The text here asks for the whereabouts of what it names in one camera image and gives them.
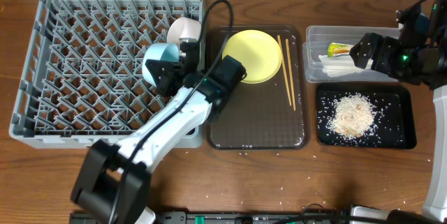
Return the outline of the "light blue bowl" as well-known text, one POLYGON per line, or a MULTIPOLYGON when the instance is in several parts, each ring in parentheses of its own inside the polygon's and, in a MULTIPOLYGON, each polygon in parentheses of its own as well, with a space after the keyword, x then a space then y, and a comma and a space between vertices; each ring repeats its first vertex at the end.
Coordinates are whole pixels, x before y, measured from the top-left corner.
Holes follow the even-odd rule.
POLYGON ((152 77, 148 67, 147 60, 179 62, 179 48, 174 43, 155 43, 150 45, 146 50, 142 61, 142 76, 146 82, 152 86, 156 86, 155 79, 152 77))

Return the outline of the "green yellow snack wrapper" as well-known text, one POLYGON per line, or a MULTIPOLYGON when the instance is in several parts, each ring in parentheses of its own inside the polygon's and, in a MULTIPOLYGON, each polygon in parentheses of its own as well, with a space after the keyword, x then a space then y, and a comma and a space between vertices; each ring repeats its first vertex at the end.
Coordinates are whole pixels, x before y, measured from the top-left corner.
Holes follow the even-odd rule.
POLYGON ((349 55, 353 45, 343 43, 330 43, 328 46, 328 57, 339 57, 342 55, 349 55))

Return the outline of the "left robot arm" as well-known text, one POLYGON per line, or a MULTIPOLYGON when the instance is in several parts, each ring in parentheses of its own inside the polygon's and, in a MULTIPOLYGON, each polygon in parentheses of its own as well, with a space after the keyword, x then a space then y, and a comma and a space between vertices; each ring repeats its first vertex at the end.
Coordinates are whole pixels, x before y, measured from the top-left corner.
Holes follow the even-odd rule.
POLYGON ((218 55, 208 71, 197 69, 200 45, 149 46, 142 62, 144 80, 170 102, 137 131, 110 145, 90 146, 71 192, 71 201, 99 223, 153 223, 147 206, 152 174, 161 160, 197 126, 217 116, 246 76, 236 59, 218 55))

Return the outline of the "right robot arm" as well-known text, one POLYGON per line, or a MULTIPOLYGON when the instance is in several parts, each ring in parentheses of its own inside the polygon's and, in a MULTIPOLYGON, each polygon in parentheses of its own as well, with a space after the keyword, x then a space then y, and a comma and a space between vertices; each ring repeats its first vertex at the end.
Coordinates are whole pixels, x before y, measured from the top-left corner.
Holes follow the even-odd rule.
POLYGON ((358 68, 371 69, 410 84, 426 84, 433 90, 436 117, 435 150, 429 191, 423 216, 446 222, 446 0, 435 0, 429 17, 420 0, 397 11, 402 25, 399 38, 366 33, 349 55, 358 68))

